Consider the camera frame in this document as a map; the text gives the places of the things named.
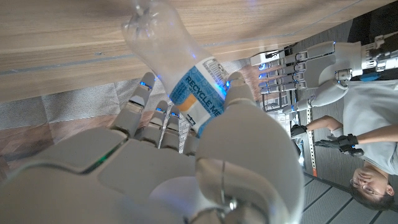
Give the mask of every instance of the white t-shirt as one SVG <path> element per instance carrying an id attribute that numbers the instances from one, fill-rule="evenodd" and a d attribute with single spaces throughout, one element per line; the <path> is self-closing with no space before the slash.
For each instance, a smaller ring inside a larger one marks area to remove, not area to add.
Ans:
<path id="1" fill-rule="evenodd" d="M 344 96 L 344 135 L 360 134 L 398 124 L 398 80 L 348 82 Z M 388 174 L 398 175 L 396 142 L 358 144 L 361 157 Z"/>

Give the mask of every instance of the blue light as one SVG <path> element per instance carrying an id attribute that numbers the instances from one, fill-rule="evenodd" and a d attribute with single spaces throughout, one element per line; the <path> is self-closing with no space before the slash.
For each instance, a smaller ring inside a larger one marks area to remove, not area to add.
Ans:
<path id="1" fill-rule="evenodd" d="M 225 100 L 225 96 L 226 96 L 226 90 L 224 89 L 223 86 L 219 86 L 217 83 L 214 84 L 214 87 L 221 92 L 221 97 L 223 100 Z"/>
<path id="2" fill-rule="evenodd" d="M 140 84 L 140 85 L 143 85 L 143 86 L 146 86 L 146 87 L 148 87 L 148 88 L 150 88 L 150 89 L 152 89 L 152 87 L 151 87 L 151 86 L 147 85 L 147 84 L 146 84 L 146 83 L 144 83 L 144 82 L 140 82 L 139 84 Z"/>
<path id="3" fill-rule="evenodd" d="M 264 69 L 266 69 L 267 67 L 266 67 L 266 64 L 265 63 L 262 63 L 261 65 L 259 65 L 259 70 L 260 71 L 263 71 Z"/>
<path id="4" fill-rule="evenodd" d="M 377 80 L 380 77 L 380 73 L 378 72 L 373 72 L 373 73 L 368 73 L 360 76 L 360 80 L 362 82 L 369 82 L 369 81 L 374 81 Z"/>

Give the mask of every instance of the plastic bottle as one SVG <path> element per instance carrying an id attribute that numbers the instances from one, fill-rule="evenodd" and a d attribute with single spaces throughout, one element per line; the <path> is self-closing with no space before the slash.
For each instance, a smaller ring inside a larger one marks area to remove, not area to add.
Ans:
<path id="1" fill-rule="evenodd" d="M 131 20 L 122 25 L 128 46 L 154 71 L 200 136 L 223 112 L 228 73 L 192 38 L 170 3 L 135 0 L 133 9 Z"/>

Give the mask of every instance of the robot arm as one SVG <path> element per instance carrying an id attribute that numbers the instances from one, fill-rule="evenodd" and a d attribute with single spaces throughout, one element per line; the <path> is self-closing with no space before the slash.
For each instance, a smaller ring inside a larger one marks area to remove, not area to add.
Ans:
<path id="1" fill-rule="evenodd" d="M 315 93 L 308 99 L 300 100 L 294 105 L 286 106 L 283 113 L 302 111 L 314 106 L 325 106 L 334 103 L 345 96 L 348 86 L 343 81 L 328 80 L 320 85 Z"/>
<path id="2" fill-rule="evenodd" d="M 225 112 L 201 139 L 190 133 L 183 154 L 179 112 L 171 109 L 164 128 L 164 101 L 136 130 L 154 78 L 144 76 L 110 129 L 61 141 L 10 176 L 0 186 L 0 223 L 299 223 L 296 149 L 241 74 L 228 80 Z"/>
<path id="3" fill-rule="evenodd" d="M 274 79 L 260 83 L 259 87 L 262 88 L 261 93 L 263 94 L 322 88 L 315 94 L 317 102 L 308 99 L 293 105 L 294 110 L 304 110 L 311 106 L 323 106 L 343 97 L 344 93 L 336 88 L 343 90 L 346 88 L 345 81 L 362 75 L 365 69 L 375 69 L 376 72 L 381 72 L 398 68 L 397 60 L 398 32 L 378 36 L 374 43 L 364 46 L 361 46 L 360 42 L 353 44 L 324 42 L 297 54 L 264 63 L 263 67 L 265 68 L 275 66 L 281 68 L 261 74 L 259 78 Z M 335 85 L 323 86 L 329 80 L 335 81 Z M 336 96 L 323 94 L 322 91 L 336 94 Z M 292 111 L 292 106 L 284 109 L 285 113 Z"/>

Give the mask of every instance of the robotic arm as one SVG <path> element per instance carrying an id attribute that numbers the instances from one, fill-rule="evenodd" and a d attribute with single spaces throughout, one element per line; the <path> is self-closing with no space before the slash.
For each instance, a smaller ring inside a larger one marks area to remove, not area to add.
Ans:
<path id="1" fill-rule="evenodd" d="M 346 81 L 362 75 L 363 70 L 376 72 L 398 68 L 398 32 L 381 35 L 374 43 L 324 42 L 297 54 L 265 63 L 266 68 L 281 66 L 260 78 L 276 79 L 259 84 L 261 93 L 318 88 L 309 99 L 286 106 L 284 113 L 323 106 L 342 98 L 348 91 Z"/>
<path id="2" fill-rule="evenodd" d="M 299 223 L 295 148 L 240 73 L 229 77 L 225 112 L 201 139 L 191 132 L 183 154 L 178 109 L 163 131 L 166 102 L 137 131 L 154 79 L 145 74 L 109 129 L 72 136 L 10 176 L 0 223 Z"/>

